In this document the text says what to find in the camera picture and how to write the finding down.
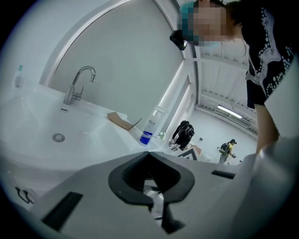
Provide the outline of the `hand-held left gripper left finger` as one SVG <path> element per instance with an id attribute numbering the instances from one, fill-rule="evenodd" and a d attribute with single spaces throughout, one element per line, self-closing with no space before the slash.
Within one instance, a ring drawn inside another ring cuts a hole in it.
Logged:
<path id="1" fill-rule="evenodd" d="M 117 167 L 147 152 L 86 167 L 39 198 L 30 212 L 54 230 L 53 237 L 71 239 L 160 239 L 162 229 L 147 205 L 132 205 L 111 190 L 112 181 L 124 194 L 130 188 Z"/>

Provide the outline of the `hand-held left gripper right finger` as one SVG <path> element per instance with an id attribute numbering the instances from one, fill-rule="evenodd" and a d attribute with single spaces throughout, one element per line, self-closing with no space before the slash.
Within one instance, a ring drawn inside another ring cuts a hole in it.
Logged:
<path id="1" fill-rule="evenodd" d="M 161 227 L 150 239 L 231 239 L 240 165 L 149 153 L 149 173 L 164 196 Z"/>

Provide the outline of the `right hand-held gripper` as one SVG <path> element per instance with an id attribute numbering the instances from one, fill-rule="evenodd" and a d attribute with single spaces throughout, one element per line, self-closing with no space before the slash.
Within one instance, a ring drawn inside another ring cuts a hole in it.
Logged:
<path id="1" fill-rule="evenodd" d="M 281 138 L 244 161 L 233 180 L 224 236 L 297 236 L 299 71 L 291 69 L 266 102 Z"/>

